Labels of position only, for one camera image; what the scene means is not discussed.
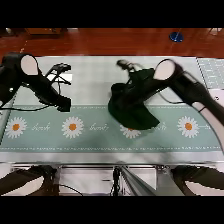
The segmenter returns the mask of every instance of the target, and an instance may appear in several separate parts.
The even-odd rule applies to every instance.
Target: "table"
[[[130,135],[108,113],[111,85],[116,82],[125,83],[128,79],[127,73],[116,66],[117,60],[126,59],[146,68],[155,68],[165,58],[172,58],[206,84],[195,57],[38,57],[43,74],[57,63],[72,66],[71,71],[64,75],[68,79],[72,78],[72,85],[61,88],[62,95],[72,99],[71,112],[61,113],[56,108],[38,112],[12,111],[8,115],[8,125],[17,121],[25,124],[26,128],[17,138],[9,138],[10,133],[5,131],[0,147],[0,161],[63,164],[179,164],[223,161],[219,142],[211,127],[188,105],[171,105],[156,94],[146,105],[160,120],[160,124],[153,130],[141,131],[134,139],[130,139]],[[163,90],[162,94],[170,101],[180,101],[170,89]],[[19,89],[13,105],[26,109],[41,107],[31,90],[23,87]],[[183,121],[185,116],[192,122],[194,119],[199,128],[199,133],[194,138],[182,135],[178,130],[178,122]],[[67,129],[63,130],[63,125],[68,127],[76,118],[84,126],[80,130],[81,134],[73,138]]]

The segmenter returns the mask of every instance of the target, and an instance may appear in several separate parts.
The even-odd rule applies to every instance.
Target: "blue disc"
[[[169,35],[170,40],[174,42],[182,42],[184,40],[184,37],[181,33],[179,32],[173,32]]]

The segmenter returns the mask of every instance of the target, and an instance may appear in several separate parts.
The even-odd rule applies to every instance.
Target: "red wooden floor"
[[[34,56],[55,55],[174,55],[224,58],[224,29],[182,28],[181,43],[169,34],[179,28],[80,28],[59,36],[28,35],[0,38],[0,60],[10,51]]]

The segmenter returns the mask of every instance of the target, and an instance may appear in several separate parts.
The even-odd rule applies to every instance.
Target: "white daisy flower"
[[[22,117],[14,117],[14,119],[11,119],[10,122],[8,122],[6,126],[6,135],[8,135],[8,138],[17,138],[21,134],[23,134],[23,131],[26,130],[26,121]]]
[[[138,130],[133,130],[131,128],[125,128],[123,125],[120,125],[121,129],[120,131],[123,132],[123,135],[126,136],[126,138],[135,138],[141,134]]]
[[[194,120],[194,118],[190,117],[182,117],[178,121],[177,127],[179,128],[179,131],[182,131],[182,135],[189,138],[194,138],[194,136],[197,136],[199,133],[199,127],[197,124],[197,121]]]
[[[83,130],[83,121],[79,119],[78,117],[69,117],[66,119],[65,122],[63,122],[62,125],[62,131],[64,132],[63,135],[66,136],[66,138],[70,137],[75,138],[76,136],[79,136],[82,134]]]

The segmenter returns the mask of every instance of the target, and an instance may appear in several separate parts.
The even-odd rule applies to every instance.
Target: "robotic arm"
[[[0,110],[13,98],[20,86],[25,86],[35,93],[41,103],[57,106],[61,112],[69,112],[71,99],[61,96],[52,87],[60,74],[68,70],[71,70],[70,65],[57,64],[49,70],[46,76],[43,76],[35,57],[31,54],[6,54],[0,65]],[[52,71],[56,71],[57,74],[50,81],[47,76]]]
[[[183,100],[183,103],[195,108],[208,121],[224,151],[224,108],[212,99],[203,84],[184,71],[179,64],[166,59],[157,65],[153,77],[145,75],[134,79],[136,73],[134,64],[120,60],[117,65],[129,71],[133,83],[118,100],[118,107],[129,108],[169,87]]]

